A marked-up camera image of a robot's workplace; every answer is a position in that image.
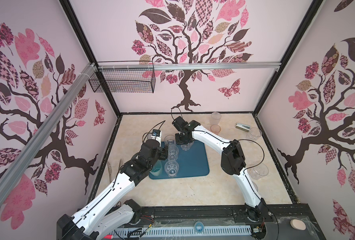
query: black wire basket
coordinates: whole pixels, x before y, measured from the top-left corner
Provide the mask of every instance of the black wire basket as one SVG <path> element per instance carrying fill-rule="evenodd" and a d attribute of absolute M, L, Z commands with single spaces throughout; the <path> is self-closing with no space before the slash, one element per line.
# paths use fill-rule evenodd
<path fill-rule="evenodd" d="M 152 61 L 111 61 L 119 63 L 112 68 L 98 69 L 89 79 L 95 93 L 153 93 L 155 71 Z M 140 65 L 123 65 L 124 62 L 137 62 Z"/>

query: wallpaper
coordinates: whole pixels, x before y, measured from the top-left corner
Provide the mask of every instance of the wallpaper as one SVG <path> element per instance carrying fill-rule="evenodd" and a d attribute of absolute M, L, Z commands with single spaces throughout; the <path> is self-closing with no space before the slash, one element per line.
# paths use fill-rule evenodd
<path fill-rule="evenodd" d="M 136 3 L 101 0 L 96 4 L 104 5 L 105 9 L 87 1 L 74 1 L 73 6 L 99 61 L 179 64 L 280 61 L 309 3 L 282 0 L 262 7 L 248 0 L 142 0 Z M 284 5 L 294 5 L 284 23 L 287 28 L 272 33 L 271 22 L 284 20 L 280 17 L 280 12 L 285 11 Z M 130 11 L 124 15 L 120 9 L 128 7 Z M 91 13 L 100 17 L 93 18 Z M 267 34 L 271 34 L 269 43 Z M 155 71 L 153 94 L 113 93 L 113 96 L 122 112 L 169 112 L 178 111 L 175 108 L 179 107 L 190 112 L 252 111 L 273 71 Z M 145 71 L 142 77 L 150 74 L 152 71 Z"/>
<path fill-rule="evenodd" d="M 355 0 L 324 5 L 259 118 L 326 238 L 355 239 Z"/>
<path fill-rule="evenodd" d="M 18 9 L 31 19 L 0 3 L 0 177 L 88 63 L 57 1 Z M 38 18 L 43 9 L 56 20 Z M 1 206 L 0 239 L 55 238 L 59 217 L 84 206 L 115 121 L 105 95 L 85 84 Z"/>

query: butterfly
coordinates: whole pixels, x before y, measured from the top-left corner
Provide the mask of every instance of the butterfly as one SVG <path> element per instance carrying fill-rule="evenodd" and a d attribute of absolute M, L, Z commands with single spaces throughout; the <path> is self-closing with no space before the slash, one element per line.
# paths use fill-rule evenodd
<path fill-rule="evenodd" d="M 231 96 L 232 93 L 240 94 L 239 93 L 240 87 L 238 87 L 239 85 L 240 85 L 240 78 L 232 84 L 231 88 L 219 88 L 218 90 L 221 93 L 224 93 L 224 96 L 226 96 L 229 99 L 229 96 Z"/>
<path fill-rule="evenodd" d="M 103 107 L 100 106 L 100 103 L 98 103 L 98 101 L 95 100 L 95 106 L 96 106 L 96 110 L 98 111 L 98 116 L 95 118 L 94 120 L 94 126 L 104 123 L 104 113 L 106 112 L 106 110 L 104 110 Z"/>

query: transparent cup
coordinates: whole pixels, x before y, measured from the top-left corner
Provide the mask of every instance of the transparent cup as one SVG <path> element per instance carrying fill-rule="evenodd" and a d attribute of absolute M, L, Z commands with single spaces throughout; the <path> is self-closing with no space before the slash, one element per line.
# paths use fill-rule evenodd
<path fill-rule="evenodd" d="M 164 144 L 166 146 L 172 144 L 172 145 L 176 145 L 176 141 L 175 141 L 175 135 L 167 135 L 165 138 L 164 138 Z"/>
<path fill-rule="evenodd" d="M 247 138 L 251 140 L 257 140 L 260 137 L 261 137 L 261 131 L 259 128 L 256 127 L 252 127 L 247 133 Z"/>
<path fill-rule="evenodd" d="M 261 163 L 256 167 L 248 169 L 247 172 L 250 178 L 254 180 L 259 180 L 262 177 L 267 176 L 269 171 L 268 171 L 268 167 L 264 163 Z"/>
<path fill-rule="evenodd" d="M 178 159 L 179 149 L 176 145 L 168 145 L 168 160 L 176 161 Z"/>
<path fill-rule="evenodd" d="M 176 177 L 179 171 L 179 164 L 177 161 L 168 161 L 164 166 L 164 170 L 169 177 Z"/>
<path fill-rule="evenodd" d="M 222 118 L 222 115 L 220 113 L 218 112 L 211 113 L 211 119 L 210 119 L 211 125 L 218 125 L 220 122 L 220 118 Z"/>
<path fill-rule="evenodd" d="M 180 145 L 180 147 L 181 147 L 182 150 L 188 151 L 192 147 L 193 144 L 194 144 L 194 142 L 190 142 L 188 144 Z"/>
<path fill-rule="evenodd" d="M 211 125 L 210 130 L 217 135 L 222 128 L 219 125 Z"/>

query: blue mat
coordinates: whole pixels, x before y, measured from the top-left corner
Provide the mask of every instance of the blue mat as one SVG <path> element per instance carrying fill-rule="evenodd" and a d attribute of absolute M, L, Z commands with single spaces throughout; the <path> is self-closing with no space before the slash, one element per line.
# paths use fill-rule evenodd
<path fill-rule="evenodd" d="M 205 151 L 204 143 L 194 141 L 194 144 L 188 151 L 182 150 L 180 145 L 177 145 L 177 147 L 179 148 L 179 156 L 177 157 L 179 171 L 174 178 L 198 177 L 209 174 L 207 152 Z M 164 170 L 166 162 L 167 160 L 161 161 L 163 172 L 159 176 L 149 174 L 149 177 L 151 179 L 169 179 L 170 177 Z"/>

